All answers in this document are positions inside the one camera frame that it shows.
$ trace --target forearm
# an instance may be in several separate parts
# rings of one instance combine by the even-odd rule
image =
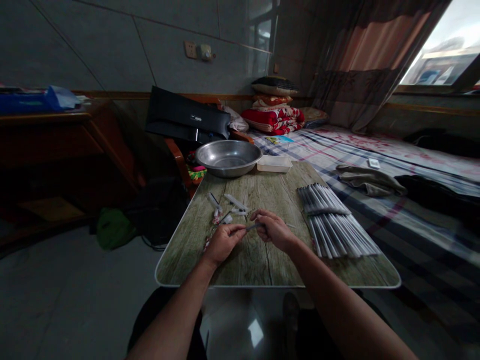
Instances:
[[[186,359],[216,266],[203,258],[138,340],[128,359]]]
[[[307,245],[297,241],[287,253],[328,333],[347,359],[416,359],[397,334]]]

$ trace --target wooden chair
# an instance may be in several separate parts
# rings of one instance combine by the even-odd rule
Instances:
[[[222,104],[220,103],[220,100],[216,97],[202,96],[202,95],[190,95],[190,96],[185,95],[185,97],[202,104],[216,105],[217,109],[222,110]],[[165,139],[166,145],[168,146],[168,149],[170,150],[171,154],[173,155],[173,158],[176,161],[176,165],[178,167],[178,170],[180,171],[181,179],[183,180],[183,183],[185,184],[185,187],[188,190],[188,194],[190,195],[190,198],[193,198],[195,191],[197,191],[197,188],[202,182],[202,179],[192,180],[190,178],[189,171],[187,169],[187,163],[184,159],[182,152],[180,151],[179,147],[175,143],[175,140],[170,137],[165,137],[164,139]],[[251,144],[254,143],[251,137],[234,130],[230,130],[230,139],[246,141]]]

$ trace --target wooden cabinet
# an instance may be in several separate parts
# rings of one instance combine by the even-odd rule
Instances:
[[[0,117],[0,218],[17,230],[0,238],[0,252],[38,231],[121,207],[145,186],[110,106],[92,99],[69,112]],[[84,215],[47,221],[22,205],[59,198]]]

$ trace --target light switch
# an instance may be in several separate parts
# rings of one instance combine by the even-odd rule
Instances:
[[[201,44],[200,51],[201,59],[203,61],[212,61],[212,49],[210,48],[210,45]]]

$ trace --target red blanket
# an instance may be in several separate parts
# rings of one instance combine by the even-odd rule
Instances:
[[[305,118],[295,107],[279,108],[272,111],[248,109],[241,117],[254,129],[268,135],[283,135],[304,127]]]

